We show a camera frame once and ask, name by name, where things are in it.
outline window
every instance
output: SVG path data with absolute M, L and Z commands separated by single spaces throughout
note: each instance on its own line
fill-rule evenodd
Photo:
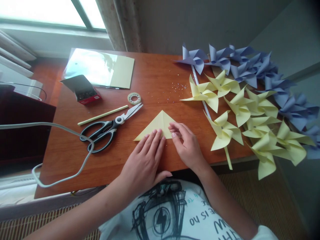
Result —
M 0 0 L 0 22 L 106 32 L 95 0 Z

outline graphic print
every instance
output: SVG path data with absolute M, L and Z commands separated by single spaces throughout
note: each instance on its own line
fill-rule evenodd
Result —
M 140 240 L 192 239 L 181 236 L 186 192 L 179 181 L 163 181 L 154 186 L 143 197 L 149 197 L 133 211 L 133 227 Z

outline box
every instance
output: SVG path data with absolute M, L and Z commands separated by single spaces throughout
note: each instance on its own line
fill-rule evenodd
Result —
M 64 79 L 61 82 L 74 92 L 77 101 L 83 105 L 101 99 L 99 92 L 84 75 Z

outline floor mat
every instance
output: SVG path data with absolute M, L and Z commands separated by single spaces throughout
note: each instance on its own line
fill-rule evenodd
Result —
M 279 240 L 308 239 L 280 171 L 258 180 L 258 170 L 219 175 L 226 188 L 260 225 Z
M 219 176 L 231 194 L 253 219 L 269 227 L 279 240 L 308 239 L 290 194 L 279 171 L 258 181 L 251 170 Z M 47 213 L 0 222 L 0 239 L 21 239 L 77 205 Z M 98 230 L 86 239 L 99 239 Z

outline black scissor handle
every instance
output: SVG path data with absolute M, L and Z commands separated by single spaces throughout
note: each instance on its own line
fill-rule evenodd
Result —
M 102 150 L 105 150 L 107 147 L 109 147 L 109 145 L 112 143 L 114 137 L 116 136 L 116 132 L 117 132 L 117 128 L 113 128 L 113 129 L 110 129 L 109 131 L 107 131 L 107 132 L 105 132 L 105 133 L 102 133 L 100 136 L 98 136 L 98 138 L 93 141 L 95 144 L 96 144 L 97 142 L 99 142 L 100 140 L 102 140 L 103 138 L 105 138 L 107 135 L 110 135 L 110 134 L 111 134 L 108 143 L 107 143 L 104 147 L 102 147 L 102 148 L 100 148 L 100 149 L 98 149 L 98 150 L 93 150 L 92 153 L 101 152 Z M 92 146 L 92 144 L 90 143 L 90 144 L 88 145 L 88 148 L 87 148 L 88 152 L 90 152 L 91 146 Z
M 90 138 L 90 139 L 92 139 L 92 140 L 95 140 L 96 138 L 98 138 L 99 135 L 100 135 L 101 133 L 103 133 L 103 130 L 104 130 L 105 128 L 107 128 L 107 127 L 112 127 L 113 121 L 99 121 L 99 122 L 91 123 L 89 126 L 87 126 L 85 129 L 82 130 L 81 135 L 86 136 L 86 132 L 87 132 L 90 128 L 92 128 L 92 127 L 94 127 L 94 126 L 96 126 L 96 125 L 100 125 L 101 127 L 100 127 L 97 131 L 95 131 L 93 134 L 91 134 L 91 135 L 88 137 L 88 138 Z M 80 137 L 80 141 L 86 142 L 87 140 L 84 139 L 83 137 Z

